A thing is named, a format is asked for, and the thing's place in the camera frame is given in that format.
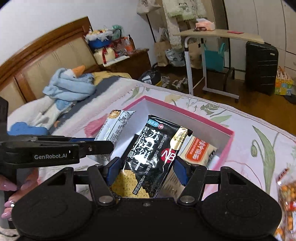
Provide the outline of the person's left hand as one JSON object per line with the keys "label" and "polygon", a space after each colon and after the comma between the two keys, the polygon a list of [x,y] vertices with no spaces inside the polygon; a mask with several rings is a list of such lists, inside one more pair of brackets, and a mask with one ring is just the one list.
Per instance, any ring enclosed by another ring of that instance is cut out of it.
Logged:
{"label": "person's left hand", "polygon": [[9,181],[6,177],[1,175],[1,191],[13,191],[14,193],[9,197],[8,201],[4,204],[4,211],[1,214],[2,219],[9,220],[11,218],[11,212],[18,200],[20,200],[27,193],[36,188],[39,178],[39,169],[34,168],[31,173],[26,177],[24,184],[18,189],[17,185]]}

